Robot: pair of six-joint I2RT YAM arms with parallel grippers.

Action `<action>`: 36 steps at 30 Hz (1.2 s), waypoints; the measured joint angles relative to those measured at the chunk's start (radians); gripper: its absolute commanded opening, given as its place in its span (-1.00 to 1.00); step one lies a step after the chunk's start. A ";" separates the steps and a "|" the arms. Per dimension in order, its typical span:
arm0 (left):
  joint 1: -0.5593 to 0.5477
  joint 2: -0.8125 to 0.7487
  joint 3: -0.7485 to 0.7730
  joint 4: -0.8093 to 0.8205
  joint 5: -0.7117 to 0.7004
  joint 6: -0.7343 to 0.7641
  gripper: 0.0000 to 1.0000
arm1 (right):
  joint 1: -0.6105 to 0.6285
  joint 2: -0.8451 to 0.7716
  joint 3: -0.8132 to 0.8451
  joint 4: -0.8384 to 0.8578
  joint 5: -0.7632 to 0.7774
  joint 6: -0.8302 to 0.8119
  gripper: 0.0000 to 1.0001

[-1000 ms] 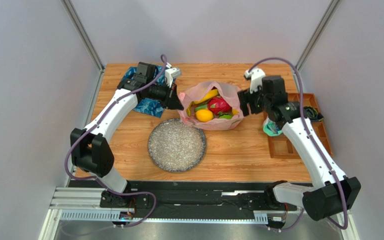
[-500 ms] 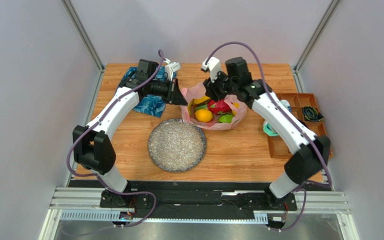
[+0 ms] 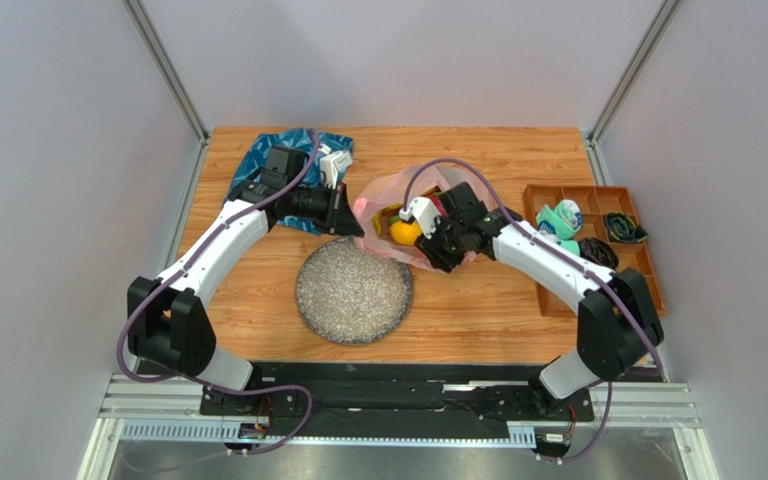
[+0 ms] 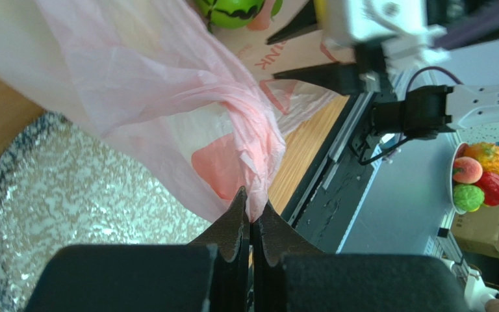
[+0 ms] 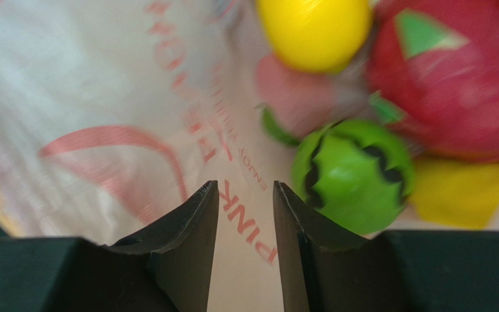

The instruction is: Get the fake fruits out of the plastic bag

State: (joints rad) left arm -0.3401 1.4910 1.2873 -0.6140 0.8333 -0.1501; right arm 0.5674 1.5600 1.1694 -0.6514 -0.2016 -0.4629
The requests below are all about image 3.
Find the pink plastic bag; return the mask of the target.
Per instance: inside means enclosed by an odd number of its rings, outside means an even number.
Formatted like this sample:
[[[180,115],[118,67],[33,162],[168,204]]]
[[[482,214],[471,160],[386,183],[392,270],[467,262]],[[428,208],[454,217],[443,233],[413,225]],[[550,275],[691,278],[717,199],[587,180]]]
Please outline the pink plastic bag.
[[[362,249],[385,258],[392,258],[410,266],[430,271],[430,261],[415,246],[401,244],[390,235],[390,225],[399,221],[399,210],[404,193],[430,196],[442,193],[462,183],[468,183],[477,198],[489,209],[496,206],[488,188],[469,171],[451,164],[435,165],[424,170],[412,181],[416,166],[370,180],[352,205],[352,211],[364,230],[357,241]]]

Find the yellow fake lemon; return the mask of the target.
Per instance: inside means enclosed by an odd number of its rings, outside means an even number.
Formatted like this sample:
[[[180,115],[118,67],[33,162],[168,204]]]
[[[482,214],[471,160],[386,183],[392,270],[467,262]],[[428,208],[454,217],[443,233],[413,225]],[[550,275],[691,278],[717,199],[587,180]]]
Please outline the yellow fake lemon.
[[[417,239],[423,235],[418,223],[402,220],[394,221],[389,225],[389,234],[396,244],[402,246],[413,246]]]

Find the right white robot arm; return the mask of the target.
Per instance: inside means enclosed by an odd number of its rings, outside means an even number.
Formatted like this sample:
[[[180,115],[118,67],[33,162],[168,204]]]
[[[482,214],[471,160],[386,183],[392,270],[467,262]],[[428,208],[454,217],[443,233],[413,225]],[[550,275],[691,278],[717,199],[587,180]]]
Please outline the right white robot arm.
[[[419,226],[415,245],[433,268],[451,272],[467,254],[482,254],[530,277],[575,313],[575,347],[529,381],[544,402],[616,380],[664,339],[640,272],[615,271],[566,251],[507,207],[488,209],[466,182],[408,201],[399,216]]]

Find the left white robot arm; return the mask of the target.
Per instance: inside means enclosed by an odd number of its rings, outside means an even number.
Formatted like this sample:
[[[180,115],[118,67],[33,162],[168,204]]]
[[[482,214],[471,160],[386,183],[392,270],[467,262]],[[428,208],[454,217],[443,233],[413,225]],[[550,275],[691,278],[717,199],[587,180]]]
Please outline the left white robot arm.
[[[306,219],[320,233],[362,236],[339,178],[351,162],[347,150],[272,147],[179,260],[155,279],[132,282],[119,351],[222,392],[244,390],[254,367],[218,345],[207,307],[240,258],[287,217]]]

